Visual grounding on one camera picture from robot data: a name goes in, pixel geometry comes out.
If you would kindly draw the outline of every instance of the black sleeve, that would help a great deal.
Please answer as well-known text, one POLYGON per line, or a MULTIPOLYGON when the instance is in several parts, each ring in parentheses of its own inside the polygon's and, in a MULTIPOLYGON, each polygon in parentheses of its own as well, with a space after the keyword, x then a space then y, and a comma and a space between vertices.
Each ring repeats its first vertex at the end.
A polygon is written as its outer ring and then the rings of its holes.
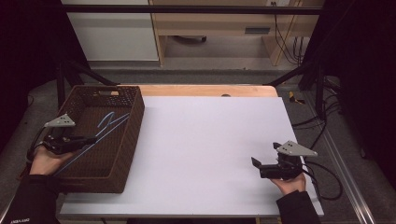
POLYGON ((56 199, 59 183, 51 176, 27 175, 21 181, 3 223, 59 223, 56 199))
POLYGON ((283 224, 320 223, 318 214, 306 191, 296 190, 283 196, 276 203, 283 224))

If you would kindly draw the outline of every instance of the white tabletop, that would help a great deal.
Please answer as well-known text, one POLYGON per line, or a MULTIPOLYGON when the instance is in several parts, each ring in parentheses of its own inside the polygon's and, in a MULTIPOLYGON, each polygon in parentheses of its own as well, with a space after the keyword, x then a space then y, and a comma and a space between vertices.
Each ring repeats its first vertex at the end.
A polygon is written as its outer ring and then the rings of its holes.
MULTIPOLYGON (((146 96, 122 194, 68 194, 62 216, 268 217, 282 195, 251 157, 276 164, 273 142, 295 141, 278 97, 146 96)), ((323 215, 309 177, 307 191, 323 215)))

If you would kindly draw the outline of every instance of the black horizontal bar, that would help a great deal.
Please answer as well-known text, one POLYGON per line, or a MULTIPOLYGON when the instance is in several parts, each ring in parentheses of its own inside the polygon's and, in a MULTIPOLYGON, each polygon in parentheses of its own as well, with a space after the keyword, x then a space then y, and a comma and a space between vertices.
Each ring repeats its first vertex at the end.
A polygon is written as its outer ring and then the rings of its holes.
POLYGON ((142 6, 142 5, 62 5, 46 9, 85 13, 204 13, 204 14, 272 14, 321 15, 333 10, 321 7, 238 7, 238 6, 142 6))

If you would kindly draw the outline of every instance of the basket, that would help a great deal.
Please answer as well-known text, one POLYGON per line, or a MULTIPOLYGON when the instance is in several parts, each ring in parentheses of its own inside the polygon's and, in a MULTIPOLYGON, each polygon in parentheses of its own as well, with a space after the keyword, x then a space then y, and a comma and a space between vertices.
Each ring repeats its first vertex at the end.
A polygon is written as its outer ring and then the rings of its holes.
POLYGON ((57 175, 61 191, 122 193, 144 110, 139 87, 75 86, 58 114, 67 114, 77 124, 73 135, 96 136, 108 126, 97 137, 95 145, 57 175), (129 118, 124 122, 120 119, 109 123, 128 113, 129 118))

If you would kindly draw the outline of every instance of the human hand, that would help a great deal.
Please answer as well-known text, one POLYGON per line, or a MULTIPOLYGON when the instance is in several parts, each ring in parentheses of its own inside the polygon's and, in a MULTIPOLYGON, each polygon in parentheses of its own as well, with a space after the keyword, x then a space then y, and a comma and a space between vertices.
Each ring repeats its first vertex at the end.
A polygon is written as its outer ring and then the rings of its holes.
POLYGON ((277 185, 283 195, 287 195, 296 190, 302 192, 305 191, 305 176, 304 173, 300 173, 294 179, 282 180, 282 179, 271 179, 271 181, 277 185))
POLYGON ((76 152, 68 152, 62 155, 55 155, 45 147, 39 146, 35 150, 35 159, 30 169, 30 175, 52 175, 75 153, 76 152))

